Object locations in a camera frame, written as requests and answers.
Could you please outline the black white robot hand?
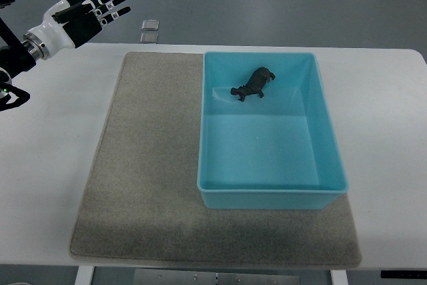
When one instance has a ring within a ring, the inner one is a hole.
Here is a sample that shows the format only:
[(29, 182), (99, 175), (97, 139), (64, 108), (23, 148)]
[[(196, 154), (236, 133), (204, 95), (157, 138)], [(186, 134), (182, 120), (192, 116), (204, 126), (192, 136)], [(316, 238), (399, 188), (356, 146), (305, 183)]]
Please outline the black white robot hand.
[(41, 25), (31, 30), (54, 55), (64, 48), (78, 48), (106, 25), (131, 11), (127, 0), (60, 0), (49, 8)]

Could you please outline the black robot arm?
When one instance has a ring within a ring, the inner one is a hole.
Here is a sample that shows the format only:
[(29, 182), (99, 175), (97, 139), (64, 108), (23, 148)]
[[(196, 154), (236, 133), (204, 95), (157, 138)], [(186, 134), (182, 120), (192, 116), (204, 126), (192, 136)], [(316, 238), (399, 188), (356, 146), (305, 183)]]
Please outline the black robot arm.
[(12, 79), (36, 66), (36, 61), (49, 55), (45, 42), (28, 32), (23, 41), (1, 21), (1, 111), (27, 103), (31, 97), (27, 91), (15, 87)]

